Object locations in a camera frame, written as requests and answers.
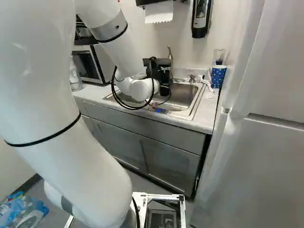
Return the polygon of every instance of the black soap dispenser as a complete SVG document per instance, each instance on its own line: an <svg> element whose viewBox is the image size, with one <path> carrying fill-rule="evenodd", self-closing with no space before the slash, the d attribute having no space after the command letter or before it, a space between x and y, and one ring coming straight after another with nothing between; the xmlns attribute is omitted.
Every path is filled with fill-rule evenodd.
<svg viewBox="0 0 304 228"><path fill-rule="evenodd" d="M192 37L204 38L211 26L213 0L193 0Z"/></svg>

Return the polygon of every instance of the polka dot cup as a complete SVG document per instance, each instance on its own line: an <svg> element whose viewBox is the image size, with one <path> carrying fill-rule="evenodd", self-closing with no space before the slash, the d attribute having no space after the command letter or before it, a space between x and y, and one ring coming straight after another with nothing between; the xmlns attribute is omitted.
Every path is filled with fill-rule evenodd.
<svg viewBox="0 0 304 228"><path fill-rule="evenodd" d="M212 75L211 75L212 88L216 89L222 87L226 70L227 70L227 66L224 65L215 65L212 67Z"/></svg>

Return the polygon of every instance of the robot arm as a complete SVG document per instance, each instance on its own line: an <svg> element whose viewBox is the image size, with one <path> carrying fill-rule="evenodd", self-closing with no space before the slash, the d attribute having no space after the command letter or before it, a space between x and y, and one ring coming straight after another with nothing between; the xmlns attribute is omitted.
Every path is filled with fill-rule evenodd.
<svg viewBox="0 0 304 228"><path fill-rule="evenodd" d="M117 65L116 85L141 102L152 93L151 79L138 80L145 72L143 57L131 38L131 31L116 0L76 0L76 12L95 39ZM154 93L159 83L154 80Z"/></svg>
<svg viewBox="0 0 304 228"><path fill-rule="evenodd" d="M80 0L77 10L98 40L112 39L101 45L120 78L142 71L128 29L120 36L104 33L112 31L113 20L126 23L115 0ZM130 178L92 137L68 82L74 1L9 0L0 15L5 31L0 38L2 138L77 208L87 225L119 227L130 207Z"/></svg>

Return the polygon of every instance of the stainless steel sink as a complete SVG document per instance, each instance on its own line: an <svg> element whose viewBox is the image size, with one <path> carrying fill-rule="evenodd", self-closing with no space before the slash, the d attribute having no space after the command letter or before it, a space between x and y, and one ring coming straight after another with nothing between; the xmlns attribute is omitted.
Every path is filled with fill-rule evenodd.
<svg viewBox="0 0 304 228"><path fill-rule="evenodd" d="M150 102L152 106L148 105L144 107L144 109L161 114L192 119L204 89L205 85L202 83L191 84L175 81L170 86L171 97L167 102L160 104L166 101L168 96L160 96L159 93L156 93ZM119 98L128 105L141 106L144 104L144 102L135 101L131 96L123 94L120 90L117 90L116 93ZM112 94L106 96L104 100L116 102Z"/></svg>

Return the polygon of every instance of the white refrigerator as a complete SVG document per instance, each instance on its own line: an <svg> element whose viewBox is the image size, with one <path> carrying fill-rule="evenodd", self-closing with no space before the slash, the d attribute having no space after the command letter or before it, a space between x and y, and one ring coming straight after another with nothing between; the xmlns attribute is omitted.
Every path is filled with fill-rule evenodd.
<svg viewBox="0 0 304 228"><path fill-rule="evenodd" d="M304 227L304 1L248 0L189 221Z"/></svg>

